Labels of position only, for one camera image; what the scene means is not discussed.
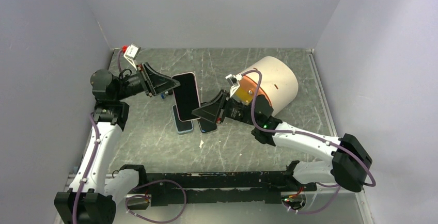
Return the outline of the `light blue phone case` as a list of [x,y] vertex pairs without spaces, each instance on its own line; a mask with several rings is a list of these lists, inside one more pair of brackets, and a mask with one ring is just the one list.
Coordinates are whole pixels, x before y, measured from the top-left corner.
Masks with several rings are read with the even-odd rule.
[[193,131],[194,126],[193,126],[193,122],[191,120],[190,121],[181,121],[179,119],[176,105],[173,105],[173,117],[174,117],[174,122],[175,122],[175,126],[176,126],[176,131],[178,134],[182,135],[182,134],[187,134],[187,133],[190,133]]

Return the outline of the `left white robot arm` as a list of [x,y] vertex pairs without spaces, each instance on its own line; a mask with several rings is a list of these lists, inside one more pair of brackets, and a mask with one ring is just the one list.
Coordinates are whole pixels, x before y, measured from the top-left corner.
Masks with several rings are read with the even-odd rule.
[[89,144],[67,191],[58,192],[54,199],[64,223],[112,223],[117,205],[130,191],[145,191],[148,179],[143,165],[124,165],[113,179],[106,179],[115,145],[128,120],[130,107],[124,99],[139,93],[154,97],[180,86],[179,81],[155,71],[148,63],[117,76],[100,69],[90,83],[96,104],[89,116]]

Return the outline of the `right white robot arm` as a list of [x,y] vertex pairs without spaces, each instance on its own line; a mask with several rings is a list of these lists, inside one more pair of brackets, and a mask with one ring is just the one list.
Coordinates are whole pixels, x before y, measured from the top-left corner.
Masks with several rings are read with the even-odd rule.
[[244,105],[221,90],[192,114],[213,123],[230,118],[252,125],[251,134],[261,144],[290,148],[317,158],[315,162],[292,161],[288,165],[284,184],[289,190],[309,183],[333,183],[358,193],[364,186],[375,186],[375,180],[366,182],[372,159],[355,136],[345,133],[333,137],[299,129],[275,118],[265,96],[258,95],[254,103],[255,106]]

